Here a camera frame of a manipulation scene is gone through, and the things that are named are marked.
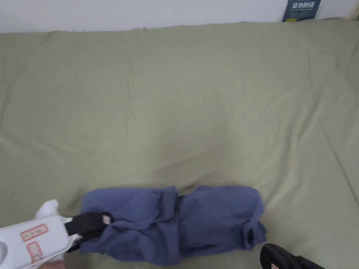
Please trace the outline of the person's left hand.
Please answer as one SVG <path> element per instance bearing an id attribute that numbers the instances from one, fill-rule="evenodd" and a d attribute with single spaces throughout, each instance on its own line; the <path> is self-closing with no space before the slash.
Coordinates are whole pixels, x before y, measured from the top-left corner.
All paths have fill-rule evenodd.
<path id="1" fill-rule="evenodd" d="M 64 260 L 47 261 L 38 269 L 65 269 Z"/>

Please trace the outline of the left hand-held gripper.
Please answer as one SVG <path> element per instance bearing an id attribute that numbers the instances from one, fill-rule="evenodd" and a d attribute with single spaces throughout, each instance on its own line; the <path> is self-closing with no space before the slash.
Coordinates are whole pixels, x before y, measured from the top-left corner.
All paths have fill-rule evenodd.
<path id="1" fill-rule="evenodd" d="M 39 268 L 46 261 L 62 260 L 65 252 L 100 237 L 111 224 L 109 213 L 85 212 L 70 218 L 58 212 L 58 201 L 46 201 L 35 219 L 0 229 L 0 268 Z M 71 236 L 79 234 L 71 246 Z"/>

